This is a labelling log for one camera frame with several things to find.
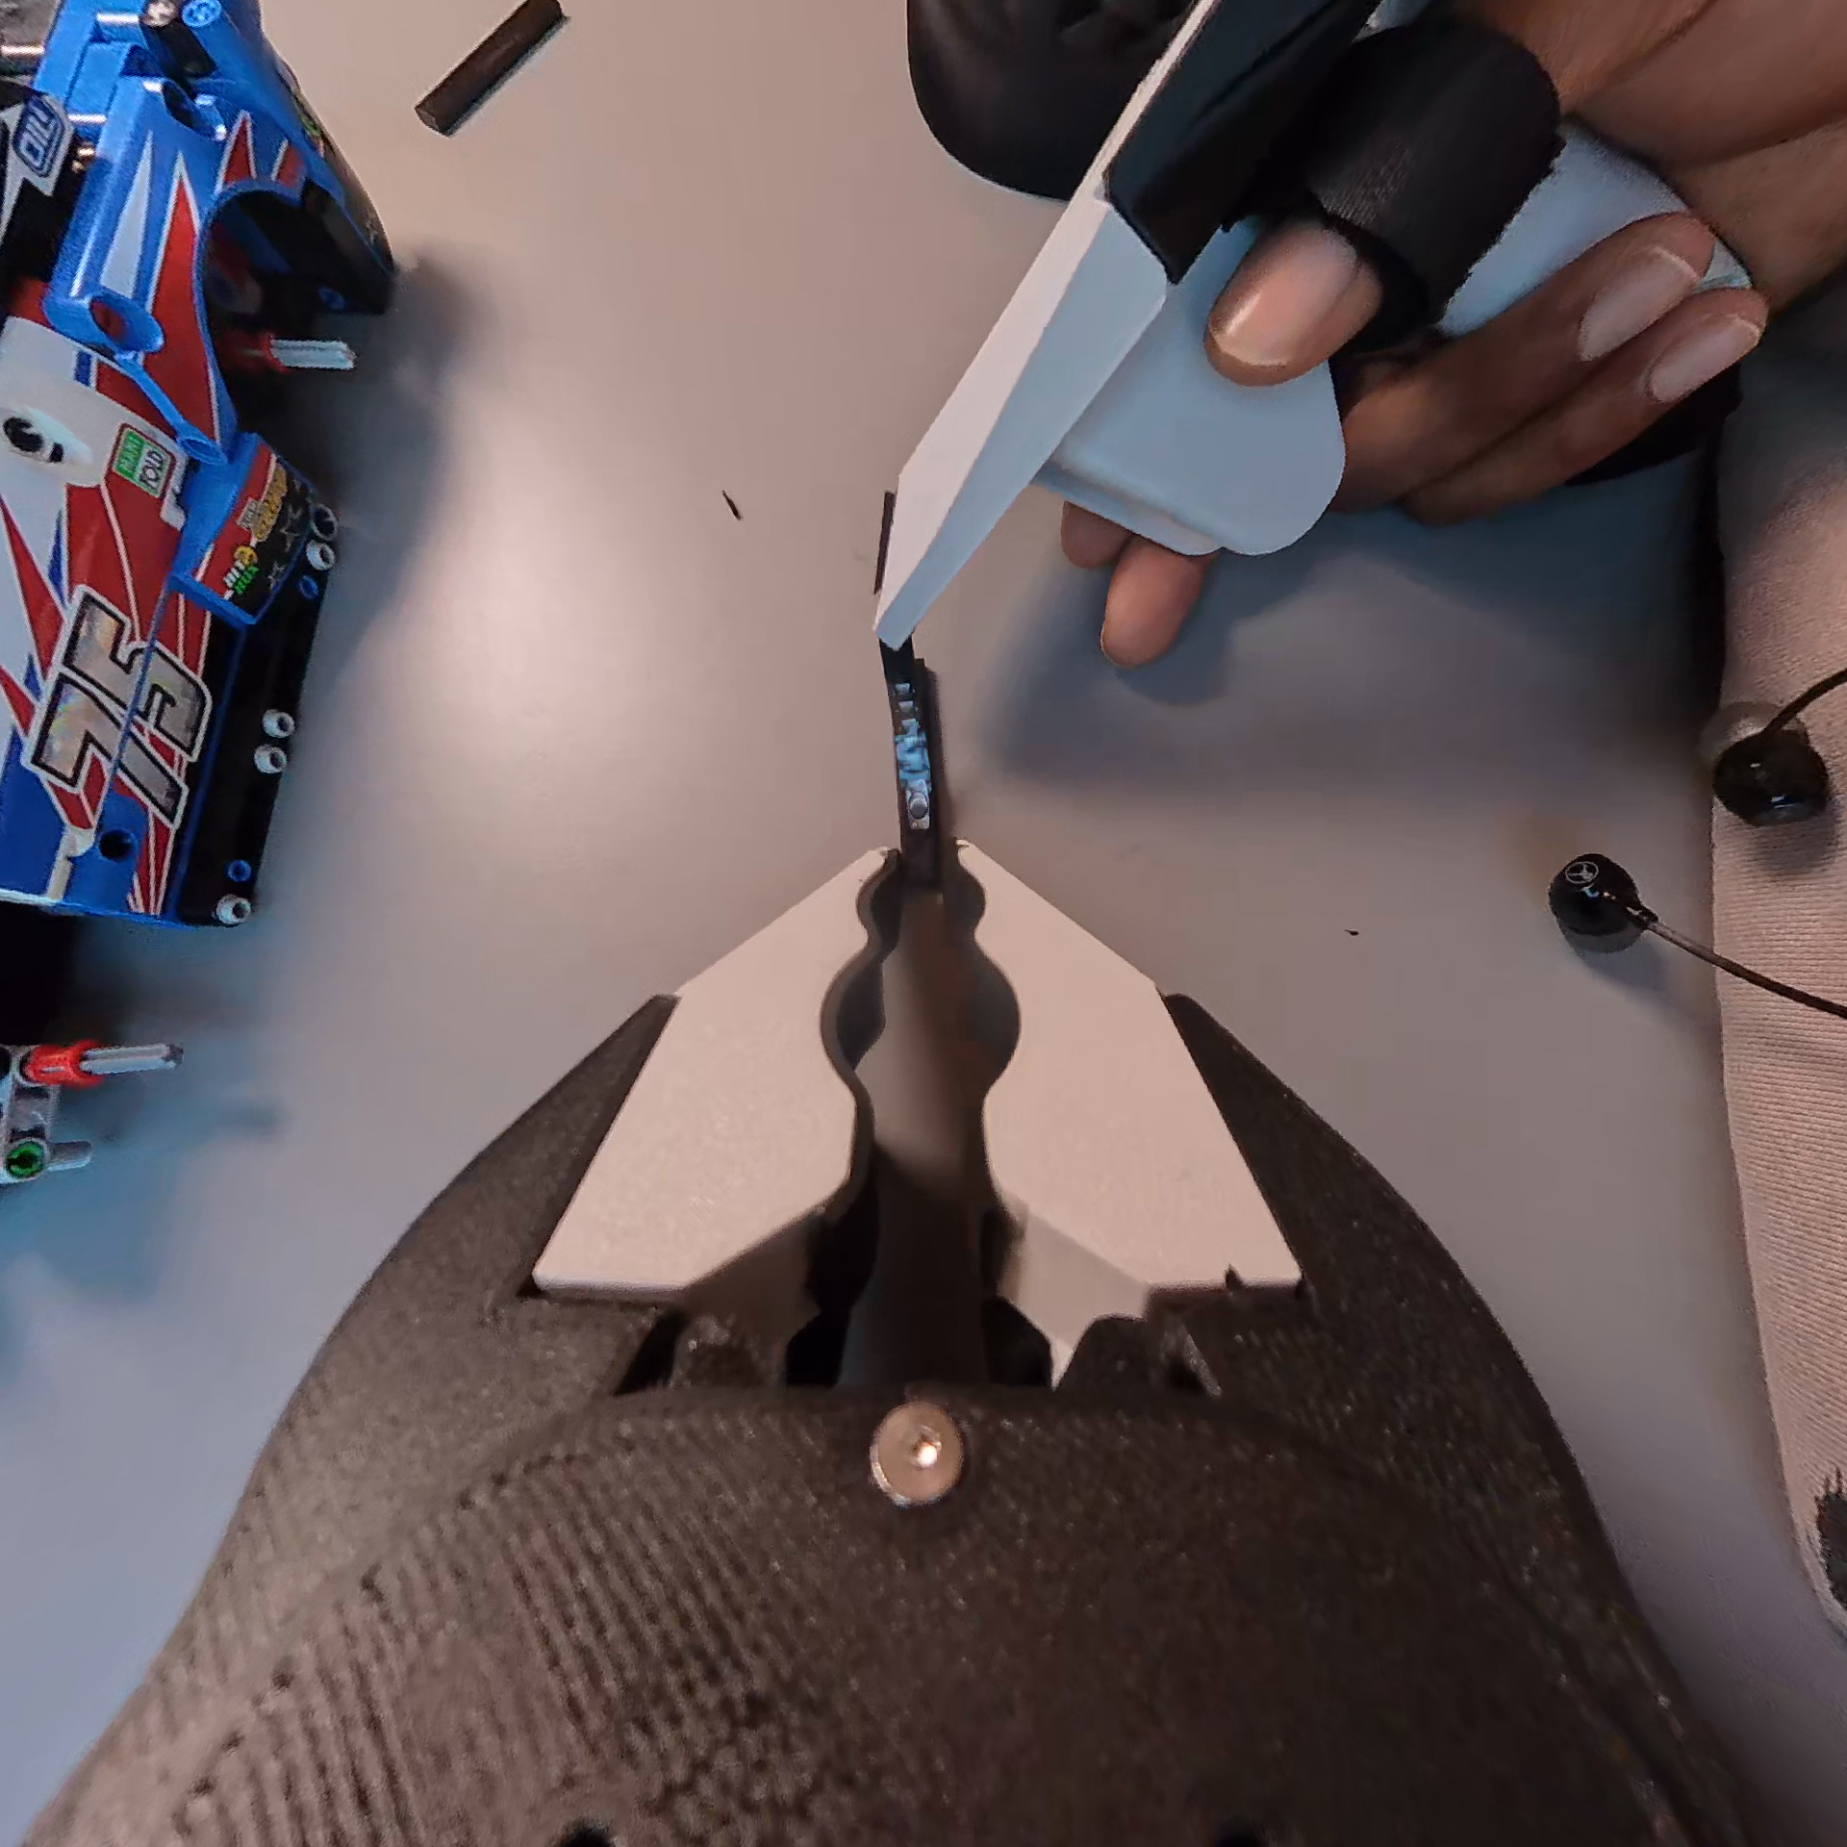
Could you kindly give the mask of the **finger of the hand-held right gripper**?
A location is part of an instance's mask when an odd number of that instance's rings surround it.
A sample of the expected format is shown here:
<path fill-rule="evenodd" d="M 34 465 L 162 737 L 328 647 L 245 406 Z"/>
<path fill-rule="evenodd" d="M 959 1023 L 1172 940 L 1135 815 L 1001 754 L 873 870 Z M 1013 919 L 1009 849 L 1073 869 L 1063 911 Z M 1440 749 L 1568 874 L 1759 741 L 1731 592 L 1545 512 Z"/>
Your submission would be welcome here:
<path fill-rule="evenodd" d="M 908 652 L 1164 307 L 1165 263 L 1112 205 L 1108 172 L 1213 12 L 908 5 L 915 103 L 942 148 L 1065 210 L 897 479 L 875 617 L 887 653 Z"/>

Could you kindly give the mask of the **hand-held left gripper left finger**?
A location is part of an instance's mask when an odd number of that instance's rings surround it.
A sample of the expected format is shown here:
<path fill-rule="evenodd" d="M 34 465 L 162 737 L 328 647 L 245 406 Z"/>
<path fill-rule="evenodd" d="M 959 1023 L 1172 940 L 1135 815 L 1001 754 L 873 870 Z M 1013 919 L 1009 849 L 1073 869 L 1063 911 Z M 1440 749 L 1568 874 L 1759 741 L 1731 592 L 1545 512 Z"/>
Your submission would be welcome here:
<path fill-rule="evenodd" d="M 548 1298 L 812 1298 L 863 1169 L 841 988 L 875 966 L 866 851 L 674 997 L 550 1235 Z"/>

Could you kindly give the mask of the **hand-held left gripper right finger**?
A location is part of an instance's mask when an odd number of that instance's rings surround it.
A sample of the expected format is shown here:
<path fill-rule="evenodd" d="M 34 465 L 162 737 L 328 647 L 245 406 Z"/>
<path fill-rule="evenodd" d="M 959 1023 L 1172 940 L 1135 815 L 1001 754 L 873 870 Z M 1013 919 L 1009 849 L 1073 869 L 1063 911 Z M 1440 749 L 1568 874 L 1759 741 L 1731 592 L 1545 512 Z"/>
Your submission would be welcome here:
<path fill-rule="evenodd" d="M 1164 992 L 973 842 L 944 926 L 990 1379 L 1055 1384 L 1102 1321 L 1296 1294 L 1302 1265 Z"/>

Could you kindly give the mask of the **small black lego piece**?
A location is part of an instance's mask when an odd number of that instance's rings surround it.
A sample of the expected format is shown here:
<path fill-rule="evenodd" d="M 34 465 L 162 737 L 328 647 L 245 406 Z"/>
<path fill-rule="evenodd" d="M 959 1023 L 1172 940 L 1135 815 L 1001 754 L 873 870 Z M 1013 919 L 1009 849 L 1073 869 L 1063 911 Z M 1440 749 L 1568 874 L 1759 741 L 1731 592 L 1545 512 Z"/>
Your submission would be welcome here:
<path fill-rule="evenodd" d="M 912 886 L 942 888 L 944 774 L 932 671 L 911 641 L 880 644 L 892 738 L 897 849 Z"/>

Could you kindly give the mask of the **dark lego axle rod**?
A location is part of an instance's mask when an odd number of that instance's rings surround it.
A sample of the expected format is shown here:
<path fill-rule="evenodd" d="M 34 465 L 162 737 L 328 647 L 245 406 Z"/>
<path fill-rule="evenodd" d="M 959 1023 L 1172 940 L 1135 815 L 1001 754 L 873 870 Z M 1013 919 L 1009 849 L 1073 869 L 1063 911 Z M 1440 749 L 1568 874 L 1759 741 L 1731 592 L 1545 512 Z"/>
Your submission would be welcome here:
<path fill-rule="evenodd" d="M 565 24 L 561 2 L 521 2 L 417 103 L 416 118 L 437 134 L 453 134 L 504 82 Z"/>

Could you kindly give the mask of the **blue white red lego car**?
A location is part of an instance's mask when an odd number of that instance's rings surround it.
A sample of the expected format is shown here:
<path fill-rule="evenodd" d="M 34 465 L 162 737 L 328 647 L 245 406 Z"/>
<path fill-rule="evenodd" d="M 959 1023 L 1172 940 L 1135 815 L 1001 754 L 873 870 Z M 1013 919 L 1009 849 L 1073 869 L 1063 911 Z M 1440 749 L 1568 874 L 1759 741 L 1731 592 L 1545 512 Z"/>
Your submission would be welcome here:
<path fill-rule="evenodd" d="M 252 916 L 339 516 L 259 428 L 381 217 L 262 7 L 5 5 L 5 916 Z"/>

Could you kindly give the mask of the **person's right hand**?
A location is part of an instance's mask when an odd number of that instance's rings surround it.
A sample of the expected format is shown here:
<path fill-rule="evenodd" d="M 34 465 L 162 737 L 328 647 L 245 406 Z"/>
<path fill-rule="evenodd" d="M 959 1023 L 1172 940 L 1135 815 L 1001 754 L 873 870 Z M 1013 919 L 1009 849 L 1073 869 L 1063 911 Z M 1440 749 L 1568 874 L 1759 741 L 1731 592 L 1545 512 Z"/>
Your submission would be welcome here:
<path fill-rule="evenodd" d="M 1599 466 L 1842 266 L 1844 7 L 1461 5 L 1688 212 L 1634 222 L 1476 334 L 1351 378 L 1338 510 L 1463 523 Z"/>

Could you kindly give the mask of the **beige sweatshirt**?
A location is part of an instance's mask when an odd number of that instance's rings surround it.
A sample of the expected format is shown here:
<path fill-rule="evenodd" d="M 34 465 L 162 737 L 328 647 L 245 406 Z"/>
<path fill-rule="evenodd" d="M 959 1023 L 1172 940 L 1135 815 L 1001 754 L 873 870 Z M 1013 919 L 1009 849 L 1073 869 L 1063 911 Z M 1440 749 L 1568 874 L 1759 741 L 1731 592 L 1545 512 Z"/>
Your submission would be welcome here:
<path fill-rule="evenodd" d="M 1744 366 L 1715 529 L 1737 734 L 1844 665 L 1844 277 L 1784 313 Z M 1844 995 L 1842 688 L 1802 716 L 1831 777 L 1824 815 L 1714 815 L 1715 946 L 1773 979 Z M 1751 1298 L 1796 1551 L 1844 1628 L 1844 1026 L 1719 979 L 1723 1102 Z"/>

